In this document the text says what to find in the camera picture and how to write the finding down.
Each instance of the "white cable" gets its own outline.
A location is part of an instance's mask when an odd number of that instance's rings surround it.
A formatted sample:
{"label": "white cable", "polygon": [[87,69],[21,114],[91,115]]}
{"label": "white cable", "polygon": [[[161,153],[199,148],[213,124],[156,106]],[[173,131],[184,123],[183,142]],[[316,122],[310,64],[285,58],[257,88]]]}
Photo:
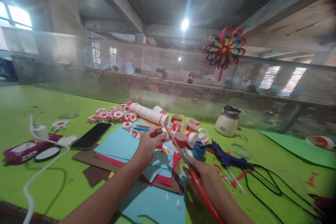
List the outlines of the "white cable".
{"label": "white cable", "polygon": [[49,139],[43,139],[43,138],[40,138],[40,137],[37,137],[35,136],[34,132],[33,132],[33,116],[30,115],[30,133],[31,135],[36,138],[36,139],[39,139],[39,140],[43,140],[43,141],[46,141],[46,142],[50,142],[52,144],[56,144],[56,145],[59,145],[59,146],[62,146],[62,147],[65,147],[67,148],[67,150],[65,152],[63,152],[61,155],[59,155],[57,158],[55,158],[53,161],[51,161],[49,164],[47,164],[42,170],[40,170],[38,173],[36,173],[28,182],[27,184],[25,184],[24,188],[23,188],[23,194],[24,196],[26,197],[27,199],[27,202],[28,202],[28,212],[27,212],[27,215],[25,217],[25,220],[23,221],[23,224],[29,224],[30,222],[30,219],[32,218],[32,215],[34,213],[34,206],[35,206],[35,203],[34,203],[34,199],[33,197],[29,194],[29,185],[30,183],[35,179],[37,178],[37,176],[39,176],[42,172],[44,172],[50,165],[52,165],[53,163],[55,163],[56,160],[58,160],[61,156],[63,156],[65,153],[67,153],[70,148],[69,146],[67,145],[63,145],[63,144],[60,144],[60,143],[57,143],[57,142],[54,142],[54,141],[50,141]]}

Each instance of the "metal mesh panel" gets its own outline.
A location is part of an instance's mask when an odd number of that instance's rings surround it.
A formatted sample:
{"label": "metal mesh panel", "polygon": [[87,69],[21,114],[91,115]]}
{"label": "metal mesh panel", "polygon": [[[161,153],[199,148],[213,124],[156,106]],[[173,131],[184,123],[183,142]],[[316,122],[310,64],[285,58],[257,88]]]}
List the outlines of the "metal mesh panel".
{"label": "metal mesh panel", "polygon": [[[156,105],[200,120],[216,120],[226,104],[242,109],[239,123],[303,137],[320,132],[302,127],[308,119],[335,136],[336,71],[308,65],[242,57],[218,82],[199,51],[88,39],[3,28],[23,84],[33,84],[115,102]],[[310,116],[305,114],[307,108]]]}

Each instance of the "electric kettle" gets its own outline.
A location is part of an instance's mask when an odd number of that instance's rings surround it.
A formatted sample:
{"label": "electric kettle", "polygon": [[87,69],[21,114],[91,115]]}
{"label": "electric kettle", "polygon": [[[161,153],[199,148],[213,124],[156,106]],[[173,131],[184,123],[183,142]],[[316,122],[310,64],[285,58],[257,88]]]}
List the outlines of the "electric kettle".
{"label": "electric kettle", "polygon": [[230,105],[223,107],[223,112],[216,121],[215,130],[223,136],[233,137],[238,126],[240,113],[240,110]]}

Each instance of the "hanging paper flower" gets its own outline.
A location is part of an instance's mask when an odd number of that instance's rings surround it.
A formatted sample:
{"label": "hanging paper flower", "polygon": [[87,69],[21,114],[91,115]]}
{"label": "hanging paper flower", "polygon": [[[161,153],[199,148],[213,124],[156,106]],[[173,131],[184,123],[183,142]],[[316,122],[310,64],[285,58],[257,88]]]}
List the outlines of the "hanging paper flower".
{"label": "hanging paper flower", "polygon": [[211,35],[209,37],[209,45],[203,47],[203,52],[206,56],[202,62],[207,68],[217,67],[220,70],[218,81],[221,81],[223,71],[229,64],[236,65],[239,62],[239,56],[244,56],[246,39],[241,38],[243,30],[233,31],[232,26],[222,30],[220,37]]}

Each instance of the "phone screen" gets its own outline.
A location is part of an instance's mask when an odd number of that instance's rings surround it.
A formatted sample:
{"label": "phone screen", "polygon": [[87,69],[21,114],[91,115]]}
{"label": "phone screen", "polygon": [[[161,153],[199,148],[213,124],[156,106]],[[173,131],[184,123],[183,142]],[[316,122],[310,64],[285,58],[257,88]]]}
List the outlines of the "phone screen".
{"label": "phone screen", "polygon": [[84,134],[80,139],[78,139],[72,146],[71,149],[85,149],[90,150],[106,133],[106,131],[111,127],[111,124],[107,123],[97,123],[92,129]]}

